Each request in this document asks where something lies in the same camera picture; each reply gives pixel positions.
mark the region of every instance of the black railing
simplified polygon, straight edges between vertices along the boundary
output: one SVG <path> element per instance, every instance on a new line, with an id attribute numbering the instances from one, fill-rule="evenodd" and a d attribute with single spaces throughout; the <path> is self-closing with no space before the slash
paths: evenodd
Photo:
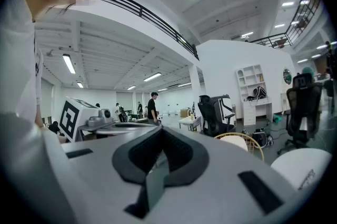
<path id="1" fill-rule="evenodd" d="M 251 43 L 273 48 L 283 48 L 292 45 L 303 33 L 315 15 L 321 0 L 300 0 L 296 13 L 284 33 L 263 37 Z"/>
<path id="2" fill-rule="evenodd" d="M 199 60 L 198 54 L 196 52 L 195 45 L 191 45 L 184 37 L 179 34 L 172 26 L 170 26 L 167 22 L 163 19 L 158 17 L 152 11 L 148 10 L 146 7 L 142 6 L 141 4 L 133 1 L 133 0 L 102 0 L 113 4 L 115 6 L 119 6 L 131 13 L 139 16 L 140 18 L 146 20 L 147 22 L 153 24 L 161 31 L 169 35 L 175 41 L 177 41 L 180 45 L 182 45 L 186 50 L 188 50 L 191 54 L 195 56 Z"/>

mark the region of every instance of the black office chair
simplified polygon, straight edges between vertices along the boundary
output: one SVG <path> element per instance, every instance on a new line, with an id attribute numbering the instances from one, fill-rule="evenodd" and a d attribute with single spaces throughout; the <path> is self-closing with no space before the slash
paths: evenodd
<path id="1" fill-rule="evenodd" d="M 215 137 L 219 134 L 235 132 L 235 126 L 230 124 L 230 118 L 235 116 L 235 114 L 232 113 L 224 116 L 222 109 L 219 109 L 221 108 L 219 107 L 219 98 L 222 97 L 210 98 L 208 95 L 199 96 L 198 107 L 204 119 L 202 134 Z M 221 118 L 227 119 L 227 124 L 224 124 Z"/>
<path id="2" fill-rule="evenodd" d="M 322 84 L 314 83 L 310 73 L 300 74 L 293 79 L 293 88 L 287 90 L 290 114 L 286 113 L 286 129 L 293 137 L 287 140 L 285 146 L 277 152 L 287 151 L 293 147 L 307 148 L 306 143 L 314 138 L 320 124 L 319 106 L 322 94 Z"/>
<path id="3" fill-rule="evenodd" d="M 331 114 L 333 114 L 333 112 L 335 110 L 333 81 L 332 80 L 325 81 L 323 87 L 326 89 L 326 94 L 329 97 L 329 103 L 331 102 L 331 105 L 329 105 L 329 106 L 331 107 L 330 112 L 331 112 Z"/>

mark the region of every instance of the round mirror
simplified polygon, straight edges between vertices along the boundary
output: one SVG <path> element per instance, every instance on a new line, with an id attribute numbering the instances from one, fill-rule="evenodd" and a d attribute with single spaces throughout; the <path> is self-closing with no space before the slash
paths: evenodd
<path id="1" fill-rule="evenodd" d="M 286 84 L 291 84 L 291 73 L 288 69 L 284 69 L 283 79 L 284 79 Z"/>

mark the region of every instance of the white bookshelf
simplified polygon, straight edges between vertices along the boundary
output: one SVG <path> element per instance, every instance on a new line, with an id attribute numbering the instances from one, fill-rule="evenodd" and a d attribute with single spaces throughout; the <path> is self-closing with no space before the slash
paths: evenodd
<path id="1" fill-rule="evenodd" d="M 254 96 L 253 91 L 258 86 L 263 87 L 267 92 L 261 65 L 247 66 L 242 69 L 238 69 L 235 72 L 240 89 L 243 110 L 243 125 L 256 124 L 256 107 L 262 105 L 266 106 L 266 116 L 271 121 L 273 118 L 271 98 L 244 101 L 244 99 L 246 99 L 248 96 Z"/>
<path id="2" fill-rule="evenodd" d="M 253 90 L 258 86 L 263 87 L 267 91 L 261 65 L 243 67 L 235 72 L 239 84 L 241 101 L 249 95 L 253 96 Z"/>

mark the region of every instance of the backpack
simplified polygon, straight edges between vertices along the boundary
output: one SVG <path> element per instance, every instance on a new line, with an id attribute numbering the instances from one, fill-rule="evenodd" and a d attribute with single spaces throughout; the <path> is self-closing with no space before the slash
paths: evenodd
<path id="1" fill-rule="evenodd" d="M 256 100 L 264 99 L 267 96 L 265 89 L 261 86 L 255 88 L 253 94 Z"/>

